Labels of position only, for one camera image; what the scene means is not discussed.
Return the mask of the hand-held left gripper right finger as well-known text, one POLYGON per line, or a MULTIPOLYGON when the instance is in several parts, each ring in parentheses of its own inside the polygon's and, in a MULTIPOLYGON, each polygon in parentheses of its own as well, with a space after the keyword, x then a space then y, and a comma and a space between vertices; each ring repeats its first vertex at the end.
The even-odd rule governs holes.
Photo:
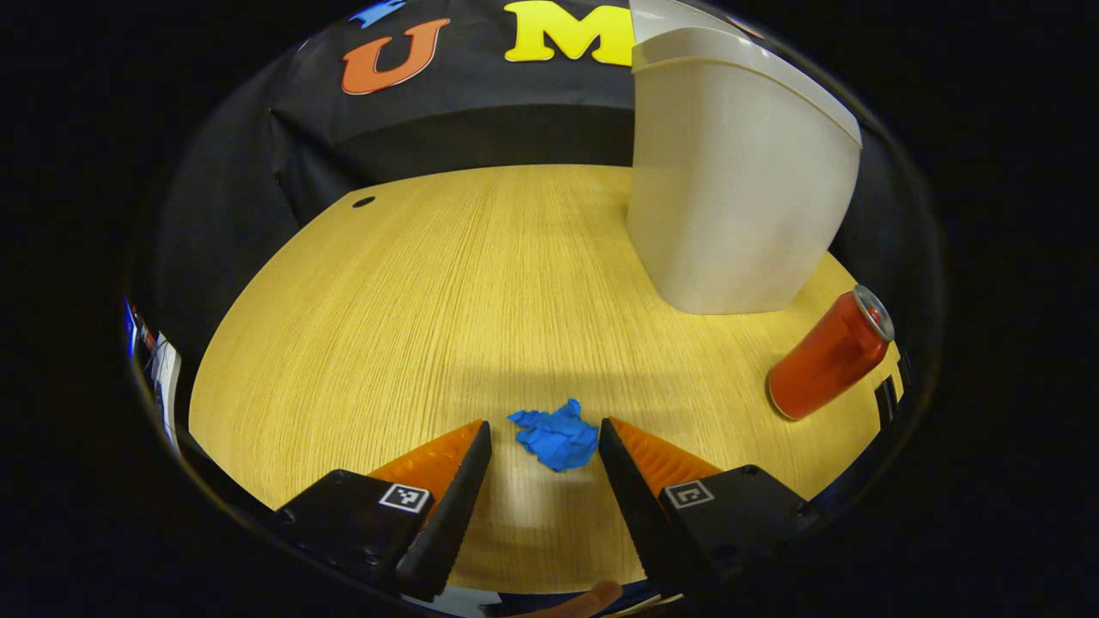
POLYGON ((758 465, 719 470, 617 417, 602 420, 598 450, 645 578, 663 597, 731 583, 821 517, 758 465))

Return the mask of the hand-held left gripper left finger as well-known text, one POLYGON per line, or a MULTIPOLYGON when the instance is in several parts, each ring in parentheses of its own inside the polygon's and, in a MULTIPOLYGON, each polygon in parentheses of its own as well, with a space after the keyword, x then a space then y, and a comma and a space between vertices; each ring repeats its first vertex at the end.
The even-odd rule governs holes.
POLYGON ((434 602, 471 521, 492 455, 484 420, 367 474, 331 470, 275 512, 306 556, 390 596, 434 602))

